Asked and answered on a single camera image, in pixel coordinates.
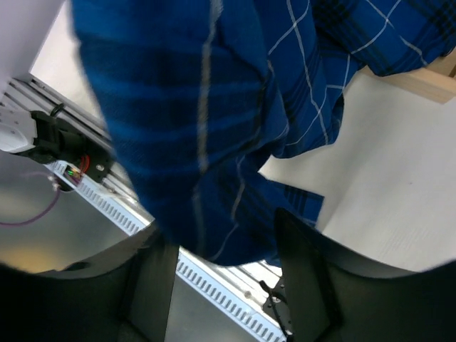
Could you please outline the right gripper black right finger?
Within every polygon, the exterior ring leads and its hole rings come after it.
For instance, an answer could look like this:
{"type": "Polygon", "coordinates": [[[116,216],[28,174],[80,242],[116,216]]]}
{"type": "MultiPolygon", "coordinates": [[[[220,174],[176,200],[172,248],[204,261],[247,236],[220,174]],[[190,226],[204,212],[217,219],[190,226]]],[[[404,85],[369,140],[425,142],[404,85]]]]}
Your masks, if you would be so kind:
{"type": "Polygon", "coordinates": [[[455,263],[412,272],[363,256],[278,209],[295,341],[453,341],[455,263]]]}

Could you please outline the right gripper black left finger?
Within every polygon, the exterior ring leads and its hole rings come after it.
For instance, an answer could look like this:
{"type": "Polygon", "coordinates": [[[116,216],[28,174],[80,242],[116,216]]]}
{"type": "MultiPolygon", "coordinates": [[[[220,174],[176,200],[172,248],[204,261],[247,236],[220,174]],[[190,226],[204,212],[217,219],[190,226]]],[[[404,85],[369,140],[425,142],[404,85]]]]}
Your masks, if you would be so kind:
{"type": "Polygon", "coordinates": [[[1,266],[2,341],[164,341],[178,248],[150,229],[62,271],[1,266]]]}

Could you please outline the blue plaid shirt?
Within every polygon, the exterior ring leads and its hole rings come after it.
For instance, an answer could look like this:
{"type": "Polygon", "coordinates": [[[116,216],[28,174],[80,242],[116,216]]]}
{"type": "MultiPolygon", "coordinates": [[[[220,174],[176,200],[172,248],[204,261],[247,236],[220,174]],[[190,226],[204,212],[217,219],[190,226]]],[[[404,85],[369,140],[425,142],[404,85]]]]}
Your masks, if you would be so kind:
{"type": "Polygon", "coordinates": [[[453,1],[73,1],[117,161],[165,238],[220,266],[280,264],[274,214],[323,197],[266,179],[270,157],[336,141],[357,71],[455,48],[453,1]]]}

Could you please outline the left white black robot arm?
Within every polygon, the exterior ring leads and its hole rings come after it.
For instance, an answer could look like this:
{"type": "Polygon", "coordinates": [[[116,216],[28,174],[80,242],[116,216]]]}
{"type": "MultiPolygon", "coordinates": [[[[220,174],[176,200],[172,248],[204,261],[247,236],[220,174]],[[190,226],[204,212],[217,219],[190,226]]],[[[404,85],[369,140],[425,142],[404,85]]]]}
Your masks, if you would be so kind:
{"type": "Polygon", "coordinates": [[[87,139],[61,118],[39,110],[1,108],[1,151],[46,165],[75,164],[86,155],[87,139]]]}

